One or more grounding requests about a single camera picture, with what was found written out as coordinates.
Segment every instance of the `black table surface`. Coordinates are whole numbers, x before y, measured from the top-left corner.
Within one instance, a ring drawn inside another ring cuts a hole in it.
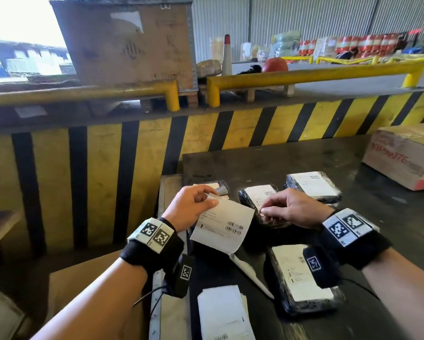
[[[341,207],[352,208],[372,220],[397,251],[424,270],[424,191],[407,190],[362,164],[369,138],[307,140],[185,154],[183,184],[224,180],[230,189],[230,199],[238,202],[241,188],[273,183],[282,189],[286,174],[324,171],[343,193]],[[302,232],[300,229],[298,234],[270,236],[283,243],[301,243],[299,238],[309,236]],[[256,339],[291,339],[290,323],[300,323],[310,340],[406,339],[382,303],[348,282],[341,286],[347,301],[337,310],[289,316],[279,303],[270,269],[264,265],[264,250],[245,246],[246,240],[236,254],[253,266],[258,278],[275,294],[275,301],[266,297],[229,258],[212,249],[196,249],[197,243],[191,241],[189,251],[195,257],[190,279],[193,339],[201,338],[197,296],[205,288],[234,284],[247,297],[249,320]],[[361,272],[349,266],[341,270],[343,276],[369,287]]]

